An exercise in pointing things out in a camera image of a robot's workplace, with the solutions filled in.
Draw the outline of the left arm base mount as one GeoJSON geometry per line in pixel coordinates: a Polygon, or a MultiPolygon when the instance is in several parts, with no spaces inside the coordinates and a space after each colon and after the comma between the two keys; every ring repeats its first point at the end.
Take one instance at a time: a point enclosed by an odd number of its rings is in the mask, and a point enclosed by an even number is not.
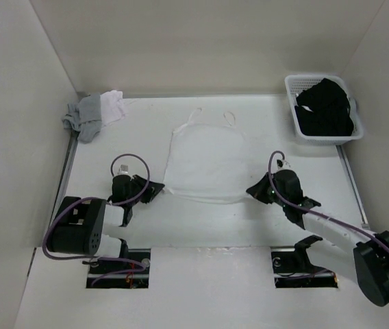
{"type": "Polygon", "coordinates": [[[151,249],[131,249],[121,239],[119,260],[84,261],[88,265],[87,289],[147,289],[151,264],[151,249]]]}

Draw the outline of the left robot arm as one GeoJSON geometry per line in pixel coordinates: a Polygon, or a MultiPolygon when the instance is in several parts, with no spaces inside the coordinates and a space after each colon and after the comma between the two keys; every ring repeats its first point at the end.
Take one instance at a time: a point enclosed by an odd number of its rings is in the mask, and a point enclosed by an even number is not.
{"type": "Polygon", "coordinates": [[[163,183],[121,173],[112,178],[107,199],[65,197],[44,237],[43,253],[54,260],[102,257],[112,272],[124,272],[129,265],[127,244],[104,234],[104,228],[127,227],[134,206],[150,203],[163,189],[163,183]]]}

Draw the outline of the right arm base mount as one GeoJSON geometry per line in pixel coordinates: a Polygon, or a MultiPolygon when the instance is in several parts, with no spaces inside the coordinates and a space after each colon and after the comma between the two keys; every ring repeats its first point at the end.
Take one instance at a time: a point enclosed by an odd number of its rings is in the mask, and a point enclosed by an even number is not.
{"type": "Polygon", "coordinates": [[[271,262],[277,289],[338,288],[336,274],[310,262],[307,250],[320,236],[312,235],[295,243],[293,247],[274,247],[271,262]]]}

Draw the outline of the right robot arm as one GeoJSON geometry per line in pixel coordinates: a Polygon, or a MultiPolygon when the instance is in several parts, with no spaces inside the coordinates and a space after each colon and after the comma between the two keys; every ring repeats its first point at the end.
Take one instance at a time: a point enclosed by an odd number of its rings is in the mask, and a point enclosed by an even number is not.
{"type": "Polygon", "coordinates": [[[321,203],[303,194],[290,169],[266,173],[247,194],[263,204],[277,204],[289,222],[311,232],[295,245],[297,269],[329,269],[356,283],[373,304],[389,304],[389,231],[375,233],[318,212],[321,203]]]}

